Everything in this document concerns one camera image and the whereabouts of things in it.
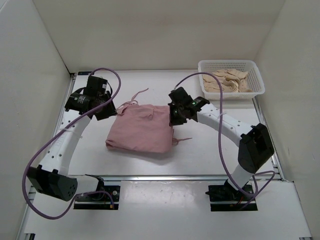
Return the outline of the pink trousers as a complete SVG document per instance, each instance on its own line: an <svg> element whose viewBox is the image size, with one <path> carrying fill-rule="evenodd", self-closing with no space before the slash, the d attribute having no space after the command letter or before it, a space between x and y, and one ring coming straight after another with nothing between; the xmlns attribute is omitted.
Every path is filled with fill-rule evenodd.
<svg viewBox="0 0 320 240"><path fill-rule="evenodd" d="M137 92L116 109L116 119L105 140L109 150L164 154L179 142L190 140L174 137L169 106L138 103L136 97L146 91Z"/></svg>

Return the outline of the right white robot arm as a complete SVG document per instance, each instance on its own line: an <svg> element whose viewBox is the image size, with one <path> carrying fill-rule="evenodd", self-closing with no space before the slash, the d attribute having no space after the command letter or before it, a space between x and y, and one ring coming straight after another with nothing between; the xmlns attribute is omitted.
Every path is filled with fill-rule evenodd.
<svg viewBox="0 0 320 240"><path fill-rule="evenodd" d="M183 87L169 94L171 126L185 124L188 120L211 127L218 132L218 150L222 154L222 136L227 137L238 147L238 164L230 173L225 170L228 179L223 191L230 200L238 199L242 194L254 198L259 192L244 191L246 183L275 153L270 133L265 125L249 125L222 112L203 97L192 98Z"/></svg>

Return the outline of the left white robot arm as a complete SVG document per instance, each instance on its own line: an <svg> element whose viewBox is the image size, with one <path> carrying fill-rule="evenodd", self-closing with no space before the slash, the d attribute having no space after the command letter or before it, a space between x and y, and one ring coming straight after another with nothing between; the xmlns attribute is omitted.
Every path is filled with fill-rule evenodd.
<svg viewBox="0 0 320 240"><path fill-rule="evenodd" d="M92 118L100 121L117 114L112 92L106 79L89 76L86 86L68 97L60 125L62 134L50 145L39 165L26 172L39 193L66 202L76 194L78 181L68 176L73 153Z"/></svg>

